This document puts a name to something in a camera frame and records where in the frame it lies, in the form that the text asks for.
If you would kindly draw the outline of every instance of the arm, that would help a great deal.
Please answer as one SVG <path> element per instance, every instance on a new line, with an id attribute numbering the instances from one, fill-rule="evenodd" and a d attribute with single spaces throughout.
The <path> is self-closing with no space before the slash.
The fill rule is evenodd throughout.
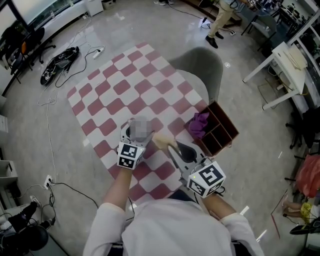
<path id="1" fill-rule="evenodd" d="M 132 171 L 121 168 L 96 212 L 83 256 L 104 256 L 119 242 L 126 222 L 126 202 Z"/>
<path id="2" fill-rule="evenodd" d="M 129 195 L 132 170 L 121 168 L 115 181 L 106 193 L 103 203 L 110 203 L 126 210 L 126 202 Z"/>
<path id="3" fill-rule="evenodd" d="M 213 212 L 229 231 L 232 241 L 240 241 L 252 256 L 264 256 L 248 220 L 217 194 L 202 199 L 204 206 Z"/>
<path id="4" fill-rule="evenodd" d="M 213 212 L 219 219 L 227 217 L 236 212 L 231 205 L 229 205 L 215 193 L 203 198 L 202 202 L 208 212 Z"/>

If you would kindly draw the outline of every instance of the black shoe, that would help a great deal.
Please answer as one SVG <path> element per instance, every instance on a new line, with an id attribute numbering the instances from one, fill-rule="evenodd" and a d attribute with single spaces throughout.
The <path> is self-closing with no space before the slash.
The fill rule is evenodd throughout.
<path id="1" fill-rule="evenodd" d="M 221 34 L 219 34 L 219 32 L 215 32 L 215 36 L 217 38 L 224 39 L 224 37 Z"/>
<path id="2" fill-rule="evenodd" d="M 215 40 L 214 38 L 211 38 L 211 37 L 209 37 L 209 36 L 207 35 L 207 36 L 205 37 L 205 40 L 207 40 L 208 43 L 209 43 L 212 47 L 218 49 L 218 45 L 217 45 L 216 40 Z"/>

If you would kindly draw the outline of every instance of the gray chair seat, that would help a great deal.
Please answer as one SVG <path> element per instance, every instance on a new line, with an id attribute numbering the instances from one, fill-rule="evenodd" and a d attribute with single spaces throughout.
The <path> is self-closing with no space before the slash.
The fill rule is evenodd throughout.
<path id="1" fill-rule="evenodd" d="M 224 70 L 221 58 L 214 52 L 205 47 L 196 47 L 184 53 L 183 55 L 172 59 L 169 63 L 176 69 L 189 72 L 198 77 L 207 90 L 203 93 L 203 86 L 196 79 L 190 78 L 188 74 L 182 76 L 190 83 L 196 92 L 207 102 L 218 101 L 220 83 Z"/>

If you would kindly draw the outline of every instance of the red cloth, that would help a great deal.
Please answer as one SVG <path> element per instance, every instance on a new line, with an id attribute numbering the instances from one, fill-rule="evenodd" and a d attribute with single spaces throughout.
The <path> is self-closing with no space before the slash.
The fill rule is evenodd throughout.
<path id="1" fill-rule="evenodd" d="M 320 188 L 320 155 L 307 155 L 295 179 L 299 191 L 314 198 Z"/>

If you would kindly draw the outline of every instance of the khaki pants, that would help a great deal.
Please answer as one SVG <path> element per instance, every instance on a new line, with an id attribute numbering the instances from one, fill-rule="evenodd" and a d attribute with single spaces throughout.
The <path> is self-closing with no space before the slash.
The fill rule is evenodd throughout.
<path id="1" fill-rule="evenodd" d="M 216 32 L 218 32 L 218 30 L 221 29 L 227 23 L 234 11 L 234 9 L 230 8 L 230 5 L 226 3 L 224 0 L 220 0 L 219 4 L 220 7 L 218 16 L 216 17 L 214 23 L 211 25 L 211 29 L 208 33 L 208 36 L 210 38 L 213 38 Z"/>

